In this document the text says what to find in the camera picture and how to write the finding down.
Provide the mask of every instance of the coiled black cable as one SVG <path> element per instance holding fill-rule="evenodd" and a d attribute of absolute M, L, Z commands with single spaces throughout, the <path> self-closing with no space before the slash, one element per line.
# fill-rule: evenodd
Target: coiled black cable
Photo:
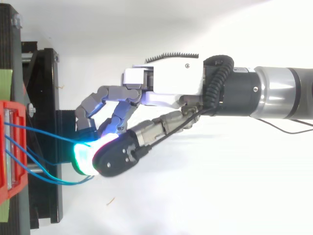
<path fill-rule="evenodd" d="M 219 66 L 203 86 L 203 109 L 215 109 L 219 102 L 220 92 L 234 69 L 234 61 L 227 55 L 215 55 L 203 62 L 205 66 Z"/>

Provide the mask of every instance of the white background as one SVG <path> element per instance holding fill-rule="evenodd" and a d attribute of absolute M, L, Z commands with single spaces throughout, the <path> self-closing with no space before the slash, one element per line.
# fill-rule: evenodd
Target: white background
<path fill-rule="evenodd" d="M 75 109 L 101 85 L 119 85 L 125 68 L 167 51 L 227 54 L 238 67 L 313 67 L 309 0 L 6 2 L 23 15 L 23 40 L 60 54 L 61 109 Z M 97 124 L 113 109 L 98 113 Z M 129 126 L 168 111 L 140 107 Z M 40 220 L 32 233 L 313 234 L 312 135 L 286 135 L 247 117 L 202 117 L 127 173 L 63 187 L 61 223 Z M 69 164 L 63 176 L 80 179 Z"/>

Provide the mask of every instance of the glowing green light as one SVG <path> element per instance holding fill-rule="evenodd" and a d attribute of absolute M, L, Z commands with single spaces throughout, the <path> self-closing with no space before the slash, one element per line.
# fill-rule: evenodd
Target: glowing green light
<path fill-rule="evenodd" d="M 105 144 L 116 139 L 118 134 L 107 134 L 100 139 L 92 142 L 87 142 L 86 144 L 90 147 L 77 143 L 74 146 L 75 161 L 79 170 L 85 175 L 97 175 L 98 171 L 92 165 L 92 159 L 94 154 Z"/>

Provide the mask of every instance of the robotic hand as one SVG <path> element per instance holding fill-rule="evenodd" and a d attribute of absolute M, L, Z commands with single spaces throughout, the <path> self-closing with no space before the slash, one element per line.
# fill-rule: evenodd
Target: robotic hand
<path fill-rule="evenodd" d="M 126 69 L 122 86 L 100 87 L 83 100 L 75 112 L 77 132 L 83 141 L 119 134 L 93 157 L 94 168 L 111 177 L 136 165 L 170 135 L 191 128 L 200 115 L 312 119 L 312 74 L 309 69 L 234 68 L 233 60 L 224 55 L 203 62 L 197 54 L 165 53 Z M 107 100 L 119 104 L 97 130 L 91 117 Z M 181 111 L 127 130 L 127 121 L 140 104 Z"/>

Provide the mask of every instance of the red clip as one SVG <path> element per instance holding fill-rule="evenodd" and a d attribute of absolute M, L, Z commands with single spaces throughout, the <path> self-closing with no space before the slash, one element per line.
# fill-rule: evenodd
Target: red clip
<path fill-rule="evenodd" d="M 5 138 L 5 111 L 9 111 L 10 123 L 15 125 L 26 126 L 24 105 L 10 101 L 0 101 L 0 204 L 6 199 L 10 199 L 19 193 L 28 183 L 27 171 L 18 165 L 10 156 L 5 152 L 6 138 Z M 10 127 L 10 137 L 16 141 L 20 146 L 26 149 L 26 130 Z M 15 145 L 10 145 L 11 153 L 25 166 L 27 166 L 27 156 L 19 150 Z M 12 186 L 8 189 L 7 180 L 7 157 L 12 164 Z"/>

